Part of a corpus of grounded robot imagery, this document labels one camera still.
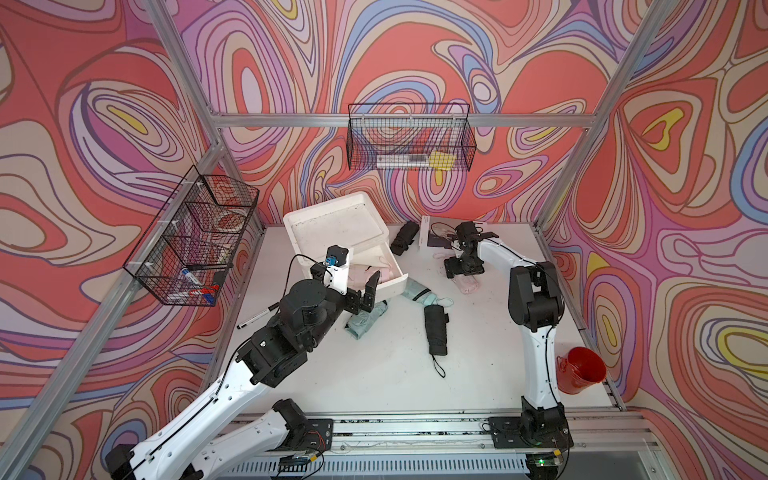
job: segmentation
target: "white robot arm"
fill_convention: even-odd
[[[561,440],[560,445],[570,444],[554,362],[554,332],[564,312],[554,265],[522,256],[495,233],[479,232],[471,221],[459,224],[456,236],[462,255],[445,259],[449,278],[484,273],[484,263],[490,263],[508,279],[509,315],[519,326],[525,358],[522,438],[531,445],[553,437]]]
[[[330,247],[326,262],[310,269],[313,278],[291,287],[275,315],[237,348],[224,373],[202,395],[150,438],[117,445],[107,454],[113,480],[216,478],[248,456],[298,447],[308,421],[290,399],[280,400],[255,422],[215,437],[249,403],[303,365],[342,311],[372,310],[380,273],[371,276],[364,294],[348,290],[351,261],[351,250]]]

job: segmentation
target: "aluminum frame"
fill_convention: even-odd
[[[619,102],[621,94],[632,80],[632,75],[643,61],[645,53],[650,44],[653,43],[656,34],[659,32],[664,20],[677,5],[678,0],[654,0],[640,22],[640,26],[630,41],[627,51],[619,61],[608,85],[603,92],[603,96],[598,103],[595,111],[596,118],[591,128],[581,134],[579,141],[574,147],[574,151],[568,162],[563,167],[562,172],[554,181],[554,185],[549,189],[547,199],[538,212],[534,223],[542,225],[554,214],[558,207],[559,199],[568,191],[573,183],[576,173],[589,157],[589,152],[600,138],[603,127],[611,116],[611,112]]]
[[[229,177],[242,180],[243,175],[233,159],[232,152],[221,136],[221,130],[214,124],[211,117],[210,102],[203,92],[203,86],[194,74],[192,62],[189,56],[187,56],[187,49],[184,47],[184,42],[181,40],[181,35],[168,12],[165,1],[145,0],[144,4],[147,6],[147,14],[157,31],[157,36],[160,38],[160,42],[163,44],[163,48],[168,53],[168,58],[178,74],[179,82],[192,100],[195,113],[208,136],[208,140],[211,144],[222,145],[225,150],[225,154],[220,159],[224,171]]]
[[[491,416],[520,416],[520,409],[461,413],[309,413],[310,418],[333,419],[332,448],[337,455],[391,455],[409,453],[499,453],[483,423]],[[659,452],[662,445],[641,412],[613,407],[567,409],[574,451]],[[237,416],[223,431],[228,433],[258,419]],[[509,452],[532,453],[542,449],[519,448]]]
[[[366,118],[390,118],[392,115],[365,114]],[[430,114],[429,117],[450,114]],[[348,114],[212,114],[214,124],[226,127],[346,127]],[[469,114],[473,127],[581,127],[594,125],[594,114]]]
[[[198,162],[201,172],[213,170],[221,150],[220,145],[208,149]],[[177,195],[168,201],[166,210],[137,250],[135,261],[141,263],[147,258],[159,241],[165,223],[173,218],[193,184],[192,181],[182,181]],[[140,289],[139,282],[128,271],[121,269],[117,282],[5,440],[0,449],[0,478],[10,480],[24,475]]]
[[[345,127],[347,116],[343,114],[253,114],[232,115],[213,113],[210,108],[200,81],[194,74],[191,62],[187,56],[183,42],[173,19],[167,11],[162,0],[146,0],[147,13],[149,14],[161,43],[165,47],[171,64],[177,70],[182,87],[190,95],[195,111],[203,129],[208,136],[211,146],[198,163],[201,173],[210,173],[217,161],[222,161],[223,168],[228,175],[241,180],[242,176],[235,163],[228,146],[226,145],[221,128],[223,127]],[[577,142],[574,153],[564,170],[558,176],[554,186],[550,189],[545,205],[539,212],[535,224],[541,224],[541,220],[548,219],[553,209],[557,206],[557,200],[567,191],[578,169],[585,162],[589,150],[598,139],[600,130],[605,125],[608,117],[618,102],[621,93],[626,88],[636,67],[644,56],[645,51],[653,41],[654,36],[667,17],[668,12],[677,4],[677,0],[654,0],[635,36],[633,37],[627,52],[621,59],[617,71],[609,80],[603,98],[598,104],[594,114],[473,114],[472,125],[475,127],[582,127],[587,128]],[[173,212],[180,204],[184,196],[179,194],[171,202],[166,212],[161,216],[162,220],[169,220]],[[260,241],[263,238],[263,227],[257,217],[254,217],[262,234],[257,243],[256,252],[253,255],[252,264],[255,264]],[[160,233],[153,231],[140,252],[144,255],[152,248]],[[545,254],[551,255],[546,244],[542,245]],[[247,274],[252,271],[249,265]],[[89,320],[86,327],[78,335],[73,346],[60,361],[51,378],[45,383],[43,390],[35,398],[18,422],[11,435],[6,439],[5,446],[0,450],[0,478],[8,480],[21,478],[26,468],[42,446],[46,437],[52,430],[56,420],[64,411],[72,395],[79,387],[82,379],[87,374],[98,353],[104,347],[111,332],[123,316],[135,293],[138,291],[138,282],[123,271],[120,278],[110,290],[104,302]],[[244,286],[240,287],[238,297],[233,304],[226,324],[234,325],[237,318],[237,310],[242,302]],[[569,300],[569,308],[578,316],[583,325],[583,319]],[[614,397],[621,402],[621,397],[614,393]],[[591,410],[588,415],[596,415]],[[611,421],[603,425],[609,432],[616,431],[626,436],[627,430],[621,427],[620,422]],[[605,440],[605,447],[615,445],[616,439]]]
[[[555,262],[554,256],[552,255],[552,251],[549,249],[549,246],[544,239],[544,234],[541,232],[541,229],[535,225],[531,225],[531,229],[533,230],[534,237],[536,237],[539,248],[541,248],[541,251],[544,252],[544,256],[547,261],[557,265],[557,262]],[[563,273],[560,271],[560,269],[556,270],[558,271],[558,284],[562,286],[568,285],[565,282],[565,277],[563,276]],[[581,335],[581,339],[584,340],[584,344],[589,347],[590,350],[597,352],[598,346],[595,345],[594,339],[592,339],[592,337],[587,333],[587,330],[589,330],[587,328],[587,323],[584,321],[584,317],[581,316],[581,309],[578,308],[578,304],[571,295],[571,291],[565,288],[560,288],[560,291],[563,295],[563,301],[565,301],[565,305],[568,307],[568,311],[571,312],[571,317],[574,319],[574,323],[576,324],[579,335]],[[616,387],[616,383],[610,375],[606,376],[604,384],[607,385],[608,389],[611,391],[610,395],[613,397],[614,404],[617,406],[617,408],[619,408],[621,411],[626,410],[627,406],[624,404],[624,399],[621,398],[621,394]]]

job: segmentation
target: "wall-mounted wire basket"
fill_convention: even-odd
[[[477,144],[466,103],[349,105],[350,170],[469,171]]]
[[[185,179],[182,184],[191,186],[157,243],[138,266],[131,261],[135,247],[124,268],[164,305],[214,306],[259,191],[226,175],[200,175],[197,169]]]

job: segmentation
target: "white tabletop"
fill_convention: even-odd
[[[391,239],[398,229],[390,227]],[[494,224],[491,230],[523,255],[544,259],[529,225]],[[388,311],[360,340],[344,331],[349,314],[343,313],[309,354],[307,363],[269,395],[253,402],[245,413],[266,412],[277,400],[287,398],[312,414],[519,409],[525,388],[524,359],[518,326],[507,311],[504,277],[489,267],[476,277],[481,284],[478,291],[464,295],[445,277],[442,260],[420,253],[417,243],[418,239],[397,257],[403,272],[455,302],[446,309],[450,316],[448,355],[438,357],[447,373],[444,379],[433,369],[428,354],[422,305],[397,296],[388,301]],[[280,298],[292,255],[286,230],[268,228],[238,323]],[[302,278],[298,263],[294,263],[290,285]],[[268,318],[235,329],[225,358],[229,359]],[[555,352],[564,354],[583,345],[566,308],[556,330]],[[566,408],[611,406],[600,384],[578,395],[561,397]]]

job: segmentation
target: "psychedelic patterned wall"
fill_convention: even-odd
[[[467,101],[480,113],[589,113],[644,0],[188,0],[174,16],[215,111],[346,113],[351,102]],[[224,137],[260,214],[366,190],[386,221],[422,214],[531,221],[580,131],[478,128],[470,174],[349,172],[346,129],[234,128]]]
[[[269,132],[232,128],[225,138],[245,180],[263,192],[259,212],[266,223],[282,223],[292,210],[361,190],[390,223],[422,215],[531,221],[581,133],[580,128],[496,128],[491,151],[479,151],[469,172],[379,172],[349,170],[346,129],[261,130]]]
[[[136,2],[0,2],[0,442],[206,149]],[[104,445],[176,415],[200,387],[226,291],[199,310],[137,295],[26,478],[103,478]]]
[[[683,0],[546,236],[682,478],[768,478],[768,4]]]

